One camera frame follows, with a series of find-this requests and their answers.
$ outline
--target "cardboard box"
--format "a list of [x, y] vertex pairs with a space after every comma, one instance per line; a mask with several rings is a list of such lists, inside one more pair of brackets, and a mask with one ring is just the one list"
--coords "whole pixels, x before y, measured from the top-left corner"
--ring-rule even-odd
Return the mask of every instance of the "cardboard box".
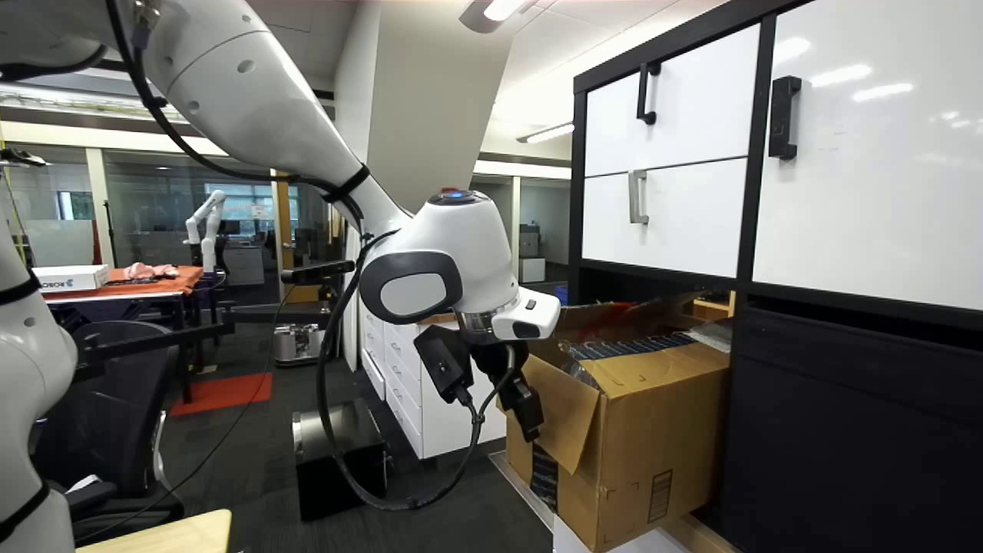
[[[542, 392], [544, 428], [535, 442], [555, 462], [555, 514], [591, 551], [612, 551], [668, 520], [704, 506], [714, 495], [729, 357], [704, 345], [655, 353], [581, 358], [568, 376], [568, 345], [646, 332], [679, 332], [691, 320], [679, 303], [612, 315], [612, 308], [568, 311], [551, 345], [526, 362]], [[526, 481], [535, 452], [518, 423], [506, 428], [506, 462]]]

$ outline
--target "office chair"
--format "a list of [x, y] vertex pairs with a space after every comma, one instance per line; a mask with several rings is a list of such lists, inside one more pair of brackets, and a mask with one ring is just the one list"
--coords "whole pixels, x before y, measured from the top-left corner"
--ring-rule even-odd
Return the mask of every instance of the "office chair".
[[[97, 320], [74, 332], [80, 347], [157, 339], [169, 330], [137, 320]], [[106, 358], [76, 376], [50, 412], [40, 442], [40, 474], [69, 487], [76, 543], [178, 520], [183, 510], [154, 476], [157, 423], [178, 380], [178, 347]]]

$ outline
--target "door handle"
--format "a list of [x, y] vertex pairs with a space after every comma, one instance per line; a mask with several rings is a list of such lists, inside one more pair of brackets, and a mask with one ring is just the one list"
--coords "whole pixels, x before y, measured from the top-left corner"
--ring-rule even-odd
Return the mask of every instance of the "door handle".
[[646, 214], [646, 182], [647, 182], [647, 173], [631, 173], [627, 176], [627, 221], [631, 224], [647, 224], [647, 214]]
[[655, 109], [647, 111], [647, 81], [655, 81], [662, 70], [663, 70], [662, 60], [647, 60], [639, 70], [636, 120], [643, 120], [646, 127], [655, 127], [655, 120], [659, 120]]
[[772, 137], [767, 137], [767, 158], [778, 160], [797, 160], [797, 98], [802, 92], [800, 78], [780, 78], [772, 84]]

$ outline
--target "box flap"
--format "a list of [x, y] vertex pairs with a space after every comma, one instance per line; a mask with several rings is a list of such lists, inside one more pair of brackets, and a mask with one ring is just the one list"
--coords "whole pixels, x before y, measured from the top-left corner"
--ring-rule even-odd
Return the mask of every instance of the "box flap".
[[539, 446], [555, 459], [568, 474], [577, 474], [599, 390], [576, 380], [573, 376], [554, 368], [551, 362], [529, 357], [526, 380], [542, 392], [544, 428]]
[[585, 371], [592, 376], [607, 400], [668, 386], [721, 368], [729, 368], [729, 357], [704, 345], [636, 357], [585, 358]]

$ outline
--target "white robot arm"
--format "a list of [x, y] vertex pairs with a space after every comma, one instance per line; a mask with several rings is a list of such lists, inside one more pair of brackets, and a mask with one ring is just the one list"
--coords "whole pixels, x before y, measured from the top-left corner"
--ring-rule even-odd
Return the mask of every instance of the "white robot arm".
[[[558, 301], [518, 289], [500, 214], [489, 198], [435, 192], [410, 218], [350, 155], [301, 70], [247, 0], [0, 0], [0, 70], [10, 60], [61, 64], [116, 47], [120, 13], [148, 81], [232, 158], [322, 184], [343, 184], [342, 212], [381, 239], [362, 271], [362, 301], [388, 322], [457, 313], [472, 340], [539, 340]], [[71, 551], [61, 498], [40, 495], [27, 464], [27, 428], [69, 386], [74, 345], [42, 308], [10, 232], [0, 231], [0, 553]]]
[[217, 244], [217, 228], [220, 228], [220, 210], [224, 210], [224, 192], [216, 189], [208, 192], [208, 200], [190, 212], [190, 218], [183, 221], [188, 239], [183, 247], [194, 247], [203, 252], [203, 271], [216, 272], [217, 266], [217, 256], [216, 256], [216, 244]]

